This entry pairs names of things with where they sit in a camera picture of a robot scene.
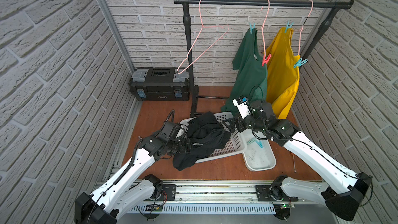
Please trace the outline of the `white perforated laundry basket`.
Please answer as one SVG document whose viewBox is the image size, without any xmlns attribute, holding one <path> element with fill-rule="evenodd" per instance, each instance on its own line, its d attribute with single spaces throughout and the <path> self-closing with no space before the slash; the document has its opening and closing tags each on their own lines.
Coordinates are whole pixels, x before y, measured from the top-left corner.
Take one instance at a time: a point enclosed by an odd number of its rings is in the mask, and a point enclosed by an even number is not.
<svg viewBox="0 0 398 224">
<path fill-rule="evenodd" d="M 223 120 L 230 119 L 233 117 L 231 112 L 214 113 L 214 116 L 216 117 L 217 121 L 221 124 Z M 194 118 L 184 119 L 180 122 L 180 124 L 188 125 L 188 122 L 192 119 Z M 243 153 L 247 148 L 247 145 L 244 143 L 244 141 L 241 138 L 242 135 L 237 130 L 235 130 L 234 133 L 231 133 L 231 137 L 223 149 L 216 149 L 207 158 L 198 159 L 196 163 L 207 162 Z"/>
</svg>

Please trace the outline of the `black t-shirt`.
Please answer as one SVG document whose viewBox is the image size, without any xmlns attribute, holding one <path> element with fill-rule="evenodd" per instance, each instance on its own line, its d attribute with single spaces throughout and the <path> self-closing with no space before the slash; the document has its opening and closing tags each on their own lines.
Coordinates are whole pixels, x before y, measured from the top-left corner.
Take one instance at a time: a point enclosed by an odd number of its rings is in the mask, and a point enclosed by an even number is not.
<svg viewBox="0 0 398 224">
<path fill-rule="evenodd" d="M 177 154 L 173 158 L 173 166 L 182 171 L 193 166 L 197 160 L 207 158 L 217 149 L 225 148 L 231 137 L 219 123 L 212 112 L 207 112 L 188 121 L 186 138 L 192 144 L 187 154 Z"/>
</svg>

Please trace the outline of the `green t-shirt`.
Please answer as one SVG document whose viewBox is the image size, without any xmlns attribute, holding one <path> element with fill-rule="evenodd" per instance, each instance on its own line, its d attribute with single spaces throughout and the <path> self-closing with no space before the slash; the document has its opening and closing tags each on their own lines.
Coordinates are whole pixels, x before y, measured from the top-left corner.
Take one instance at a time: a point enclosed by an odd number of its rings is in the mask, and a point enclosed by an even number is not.
<svg viewBox="0 0 398 224">
<path fill-rule="evenodd" d="M 233 59 L 233 70 L 237 70 L 235 84 L 230 97 L 221 107 L 222 112 L 239 113 L 233 100 L 247 97 L 249 102 L 266 100 L 267 67 L 262 64 L 263 55 L 259 52 L 257 29 L 248 29 Z"/>
</svg>

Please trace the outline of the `red clothespin green shirt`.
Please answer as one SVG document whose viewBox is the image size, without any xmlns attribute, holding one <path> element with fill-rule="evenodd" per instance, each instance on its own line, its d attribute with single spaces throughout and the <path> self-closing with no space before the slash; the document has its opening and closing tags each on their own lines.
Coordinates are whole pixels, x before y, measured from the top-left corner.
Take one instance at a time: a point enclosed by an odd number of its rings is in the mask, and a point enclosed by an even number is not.
<svg viewBox="0 0 398 224">
<path fill-rule="evenodd" d="M 270 61 L 271 57 L 272 57 L 272 54 L 268 54 L 268 55 L 264 54 L 261 65 L 265 66 L 266 64 L 268 64 L 268 62 Z"/>
</svg>

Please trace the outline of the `teal clothespin green shirt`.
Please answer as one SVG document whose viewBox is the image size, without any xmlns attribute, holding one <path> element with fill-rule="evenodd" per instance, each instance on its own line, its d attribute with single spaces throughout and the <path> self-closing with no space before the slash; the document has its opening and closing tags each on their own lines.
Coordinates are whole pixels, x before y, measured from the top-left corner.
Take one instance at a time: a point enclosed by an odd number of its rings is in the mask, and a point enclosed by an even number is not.
<svg viewBox="0 0 398 224">
<path fill-rule="evenodd" d="M 249 30 L 250 30 L 250 34 L 255 34 L 256 33 L 256 24 L 255 23 L 250 23 L 249 24 Z"/>
</svg>

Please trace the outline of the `pink hanger of green shirt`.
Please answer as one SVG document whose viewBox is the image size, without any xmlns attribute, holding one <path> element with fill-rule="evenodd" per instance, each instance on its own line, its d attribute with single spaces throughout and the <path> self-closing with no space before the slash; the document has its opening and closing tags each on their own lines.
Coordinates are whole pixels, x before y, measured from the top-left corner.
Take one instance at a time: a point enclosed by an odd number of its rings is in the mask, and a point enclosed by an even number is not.
<svg viewBox="0 0 398 224">
<path fill-rule="evenodd" d="M 261 28 L 261 34 L 262 34 L 262 40 L 263 40 L 263 49 L 264 49 L 264 56 L 263 59 L 267 58 L 267 54 L 266 54 L 266 46 L 265 46 L 265 36 L 264 36 L 264 27 L 265 27 L 265 22 L 267 20 L 268 14 L 269 14 L 269 10 L 270 10 L 270 0 L 266 0 L 267 1 L 267 11 L 266 11 L 266 15 L 262 24 L 262 28 Z"/>
</svg>

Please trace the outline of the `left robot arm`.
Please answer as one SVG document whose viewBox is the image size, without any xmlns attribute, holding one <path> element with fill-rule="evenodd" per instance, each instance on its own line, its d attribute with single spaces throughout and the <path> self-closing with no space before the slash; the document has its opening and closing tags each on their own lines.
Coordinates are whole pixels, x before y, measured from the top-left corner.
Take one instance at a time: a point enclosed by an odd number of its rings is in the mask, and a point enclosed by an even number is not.
<svg viewBox="0 0 398 224">
<path fill-rule="evenodd" d="M 107 182 L 77 197 L 75 223 L 115 224 L 137 204 L 160 195 L 162 181 L 156 176 L 150 174 L 137 185 L 134 182 L 155 162 L 191 151 L 186 129 L 173 122 L 174 114 L 171 110 L 160 130 L 137 142 L 131 158 Z"/>
</svg>

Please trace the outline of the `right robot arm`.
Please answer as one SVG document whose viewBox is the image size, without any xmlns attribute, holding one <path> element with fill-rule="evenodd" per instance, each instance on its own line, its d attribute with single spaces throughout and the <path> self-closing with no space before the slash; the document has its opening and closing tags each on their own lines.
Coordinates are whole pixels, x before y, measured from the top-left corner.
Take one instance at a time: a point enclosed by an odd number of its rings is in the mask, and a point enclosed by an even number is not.
<svg viewBox="0 0 398 224">
<path fill-rule="evenodd" d="M 295 124 L 278 119 L 270 103 L 257 100 L 250 103 L 247 97 L 236 98 L 233 105 L 239 115 L 230 119 L 233 129 L 251 130 L 257 140 L 273 141 L 290 151 L 322 179 L 322 183 L 298 180 L 286 175 L 276 178 L 267 196 L 275 201 L 302 198 L 326 206 L 337 217 L 352 221 L 368 190 L 373 188 L 372 177 L 356 173 L 333 159 Z"/>
</svg>

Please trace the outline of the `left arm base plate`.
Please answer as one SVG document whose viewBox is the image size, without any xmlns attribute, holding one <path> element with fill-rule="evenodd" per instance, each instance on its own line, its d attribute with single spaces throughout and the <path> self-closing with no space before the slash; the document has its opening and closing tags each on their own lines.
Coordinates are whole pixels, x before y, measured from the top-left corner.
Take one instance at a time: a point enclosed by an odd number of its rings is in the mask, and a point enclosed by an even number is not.
<svg viewBox="0 0 398 224">
<path fill-rule="evenodd" d="M 151 201 L 174 201 L 176 197 L 176 184 L 163 184 L 161 189 L 155 189 L 153 195 L 148 199 Z"/>
</svg>

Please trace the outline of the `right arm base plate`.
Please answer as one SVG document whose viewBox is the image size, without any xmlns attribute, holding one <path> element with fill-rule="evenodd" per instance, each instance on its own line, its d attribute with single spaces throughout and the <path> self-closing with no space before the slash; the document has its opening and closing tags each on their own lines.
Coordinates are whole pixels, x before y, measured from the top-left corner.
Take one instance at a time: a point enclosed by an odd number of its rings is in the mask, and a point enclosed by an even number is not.
<svg viewBox="0 0 398 224">
<path fill-rule="evenodd" d="M 289 197 L 282 191 L 280 186 L 255 185 L 255 190 L 259 202 L 289 201 Z"/>
</svg>

